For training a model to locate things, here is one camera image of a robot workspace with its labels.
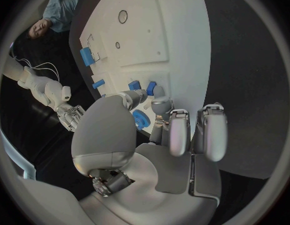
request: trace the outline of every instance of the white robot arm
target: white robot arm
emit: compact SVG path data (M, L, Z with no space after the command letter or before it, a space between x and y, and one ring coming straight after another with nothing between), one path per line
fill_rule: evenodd
M58 81L45 76L37 76L32 68L23 67L11 56L7 58L3 75L17 81L20 87L29 89L36 100L57 113L61 124L68 131L75 132L85 110L79 105L73 107L67 103L71 98L69 86L62 86Z

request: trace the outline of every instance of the man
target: man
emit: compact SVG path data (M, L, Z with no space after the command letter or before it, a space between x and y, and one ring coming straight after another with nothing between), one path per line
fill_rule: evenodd
M44 36L48 29L60 33L70 30L74 11L79 0L49 0L43 18L28 31L30 39Z

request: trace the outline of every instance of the light blue shirt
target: light blue shirt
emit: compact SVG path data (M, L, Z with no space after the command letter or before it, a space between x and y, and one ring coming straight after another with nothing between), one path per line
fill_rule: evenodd
M52 21L50 27L60 33L70 30L74 11L79 0L49 0L43 18Z

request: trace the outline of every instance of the cable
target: cable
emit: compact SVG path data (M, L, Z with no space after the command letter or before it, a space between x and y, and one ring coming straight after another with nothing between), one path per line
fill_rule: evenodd
M22 59L17 59L17 56L15 56L15 54L14 54L14 44L11 46L11 55L12 55L12 57L13 57L13 59L15 59L16 61L23 61L23 62L25 62L31 69L35 69L35 70L50 70L50 71L52 71L52 72L54 72L54 74L56 75L56 77L57 77L57 81L58 82L60 82L60 75L59 75L59 71L58 71L58 69L56 68L56 66L55 65L53 65L51 62L44 62L44 63L42 63L42 64L40 64L40 65L38 65L38 66L32 66L31 65L31 62L29 61L29 60L27 60L26 58L22 58ZM54 69L55 69L55 71L54 70L52 70L51 68L46 68L46 67L44 67L44 68L38 68L38 67L40 67L40 66L42 66L42 65L44 65L44 64L50 64L50 65L52 65L53 67L54 67Z

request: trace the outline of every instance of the blue block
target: blue block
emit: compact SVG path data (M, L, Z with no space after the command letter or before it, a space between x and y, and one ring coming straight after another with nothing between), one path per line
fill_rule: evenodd
M93 86L94 89L96 89L96 88L100 87L100 86L103 85L103 84L105 84L105 81L104 81L103 79L101 79L101 80L99 80L99 81L93 83L92 86Z
M80 55L81 55L82 60L83 60L83 62L84 62L86 67L88 67L91 64L95 63L95 61L94 61L94 59L92 57L90 48L85 47L85 48L81 49L80 50Z
M130 84L128 84L129 90L139 90L141 89L139 81L132 81Z
M147 95L153 96L154 95L154 88L157 85L155 81L151 81L147 87Z

